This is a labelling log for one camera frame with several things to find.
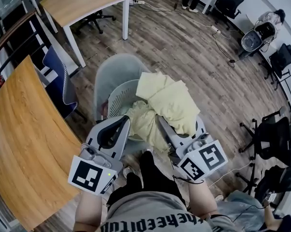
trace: wooden table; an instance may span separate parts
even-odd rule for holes
[[[27,56],[0,89],[0,195],[26,230],[79,193],[67,179],[80,149]]]
[[[82,67],[86,66],[80,50],[73,38],[70,26],[77,21],[113,4],[123,2],[123,39],[128,38],[129,0],[42,0],[46,15],[55,33],[52,18],[64,29],[70,45]]]

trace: office chair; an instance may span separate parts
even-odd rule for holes
[[[78,98],[69,78],[66,65],[59,58],[53,46],[49,48],[42,62],[58,75],[57,78],[46,86],[45,90],[59,113],[65,119],[72,112],[75,112],[86,122],[87,118],[77,110]]]
[[[96,19],[106,19],[106,18],[112,18],[112,21],[115,21],[116,18],[112,15],[103,15],[102,14],[102,10],[97,11],[94,14],[91,14],[89,16],[87,16],[86,18],[84,18],[84,21],[77,27],[75,33],[77,35],[79,35],[80,29],[83,28],[85,25],[89,24],[91,21],[94,22],[94,24],[96,25],[96,28],[98,29],[99,33],[102,34],[103,30],[100,28],[98,22],[96,21]]]
[[[254,155],[250,157],[251,161],[256,159],[258,154],[262,159],[267,160],[272,157],[277,158],[281,162],[288,166],[291,166],[291,137],[290,137],[290,125],[287,117],[282,118],[280,121],[275,122],[275,115],[282,116],[285,111],[285,107],[277,112],[274,112],[268,116],[262,118],[262,123],[258,126],[257,120],[253,119],[255,128],[253,132],[244,123],[240,123],[240,127],[244,127],[251,135],[252,141],[244,148],[240,148],[239,153],[243,153],[252,145],[254,145]],[[250,164],[252,169],[250,180],[243,177],[241,174],[236,173],[237,177],[240,177],[247,183],[247,187],[244,192],[248,191],[249,195],[253,187],[256,187],[258,178],[254,178],[255,163]]]
[[[286,191],[291,191],[291,166],[287,168],[274,166],[265,171],[264,177],[255,189],[255,198],[262,203],[268,193]]]
[[[228,25],[227,17],[234,19],[238,14],[241,13],[240,10],[236,9],[244,0],[217,0],[215,2],[215,8],[221,13],[223,22],[227,25],[227,30],[230,29]]]
[[[291,64],[291,45],[282,44],[281,48],[270,56],[270,61],[271,67],[265,61],[262,61],[259,65],[267,69],[267,76],[265,76],[264,79],[266,80],[271,76],[271,84],[274,84],[273,73],[276,74],[275,78],[277,84],[275,90],[277,90],[279,84],[277,77],[282,78],[282,76],[290,74],[289,70],[284,74],[282,74],[282,71]]]

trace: hand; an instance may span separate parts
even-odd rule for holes
[[[267,207],[267,206],[269,206],[270,205],[270,202],[267,200],[267,199],[264,199],[263,200],[263,206],[264,207]]]

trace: power strip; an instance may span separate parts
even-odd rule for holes
[[[145,1],[135,1],[135,4],[145,4]]]
[[[222,32],[220,32],[215,26],[211,26],[211,28],[218,34],[221,34]]]

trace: black office chair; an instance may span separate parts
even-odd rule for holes
[[[263,65],[267,69],[267,76],[265,76],[264,79],[266,80],[271,76],[271,84],[274,84],[273,73],[276,74],[275,78],[277,85],[275,90],[277,90],[279,84],[277,77],[282,78],[282,76],[290,74],[289,70],[284,74],[282,74],[282,71],[291,64],[291,45],[282,44],[281,48],[270,56],[270,60],[272,67],[270,67],[265,61],[262,61],[259,65]]]
[[[270,192],[286,191],[291,191],[291,166],[287,168],[274,166],[265,171],[264,177],[255,189],[255,198],[262,203]]]
[[[215,2],[215,8],[221,13],[223,22],[228,26],[227,30],[230,29],[228,25],[227,17],[234,19],[238,14],[240,14],[240,10],[236,9],[244,0],[217,0]]]
[[[116,18],[114,16],[112,16],[112,15],[104,15],[104,14],[102,14],[102,10],[99,10],[96,13],[91,14],[91,15],[87,16],[86,18],[84,18],[84,21],[77,27],[75,33],[77,35],[79,35],[81,33],[80,29],[83,28],[85,25],[89,24],[92,21],[96,25],[99,33],[102,34],[103,30],[99,27],[99,24],[96,21],[96,19],[106,19],[106,18],[112,18],[112,21],[116,20]]]
[[[240,127],[244,127],[247,132],[252,136],[252,141],[244,148],[240,148],[239,153],[243,153],[252,145],[254,145],[254,155],[250,158],[251,161],[256,159],[258,154],[262,159],[267,160],[272,157],[277,158],[281,162],[288,166],[291,166],[291,135],[289,119],[287,117],[282,118],[280,121],[275,122],[275,115],[282,116],[285,111],[285,107],[282,107],[279,111],[272,113],[262,118],[262,123],[258,126],[257,120],[253,119],[255,128],[253,132],[244,123],[240,123]],[[268,147],[262,148],[262,142],[268,144]],[[247,187],[244,192],[248,191],[249,195],[253,187],[256,187],[258,178],[254,177],[255,163],[250,165],[253,167],[250,180],[243,177],[240,173],[236,173],[237,177],[240,177],[247,183]]]

